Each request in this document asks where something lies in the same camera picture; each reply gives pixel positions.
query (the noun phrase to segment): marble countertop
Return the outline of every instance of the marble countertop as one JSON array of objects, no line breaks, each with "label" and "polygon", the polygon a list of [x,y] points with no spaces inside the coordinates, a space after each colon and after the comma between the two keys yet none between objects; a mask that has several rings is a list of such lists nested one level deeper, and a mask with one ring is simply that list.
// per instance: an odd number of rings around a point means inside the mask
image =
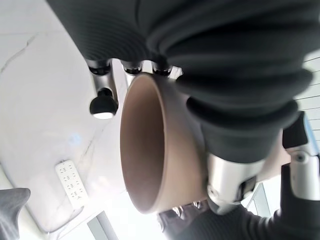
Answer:
[{"label": "marble countertop", "polygon": [[[0,163],[13,186],[31,190],[27,207],[45,234],[90,220],[125,190],[119,137],[128,85],[120,61],[113,70],[118,114],[95,119],[88,67],[45,1],[0,1]],[[69,224],[78,210],[55,172],[63,160],[75,163],[89,196]]]}]

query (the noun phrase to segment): electrical outlet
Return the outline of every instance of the electrical outlet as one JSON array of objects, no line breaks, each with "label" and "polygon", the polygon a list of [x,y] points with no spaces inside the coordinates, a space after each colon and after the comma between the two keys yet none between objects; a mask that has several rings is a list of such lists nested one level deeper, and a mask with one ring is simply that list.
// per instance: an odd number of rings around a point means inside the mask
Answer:
[{"label": "electrical outlet", "polygon": [[79,209],[88,201],[88,195],[75,164],[71,160],[58,163],[55,171],[62,183],[73,209]]}]

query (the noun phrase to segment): black knob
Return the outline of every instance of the black knob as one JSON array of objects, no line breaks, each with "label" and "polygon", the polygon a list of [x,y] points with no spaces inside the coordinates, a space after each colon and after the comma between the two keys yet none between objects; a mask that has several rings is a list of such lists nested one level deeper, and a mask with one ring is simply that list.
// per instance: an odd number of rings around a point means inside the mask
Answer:
[{"label": "black knob", "polygon": [[114,100],[111,90],[103,88],[91,101],[89,109],[97,119],[111,119],[118,110],[118,103]]}]

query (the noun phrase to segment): gray fabric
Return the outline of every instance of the gray fabric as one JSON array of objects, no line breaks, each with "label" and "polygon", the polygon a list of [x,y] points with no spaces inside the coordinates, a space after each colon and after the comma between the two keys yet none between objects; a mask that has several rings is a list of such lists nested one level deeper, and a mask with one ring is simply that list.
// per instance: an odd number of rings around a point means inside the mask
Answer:
[{"label": "gray fabric", "polygon": [[30,197],[28,188],[0,190],[0,240],[18,240],[18,215]]}]

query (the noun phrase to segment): brown cup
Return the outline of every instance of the brown cup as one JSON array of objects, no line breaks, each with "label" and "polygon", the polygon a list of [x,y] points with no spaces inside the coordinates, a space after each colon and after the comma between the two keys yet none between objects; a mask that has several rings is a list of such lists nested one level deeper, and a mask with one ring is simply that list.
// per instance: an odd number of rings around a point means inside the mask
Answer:
[{"label": "brown cup", "polygon": [[[160,213],[206,198],[206,153],[200,126],[186,109],[173,79],[142,73],[123,105],[120,153],[124,182],[141,213]],[[257,179],[280,174],[290,161],[282,134]]]}]

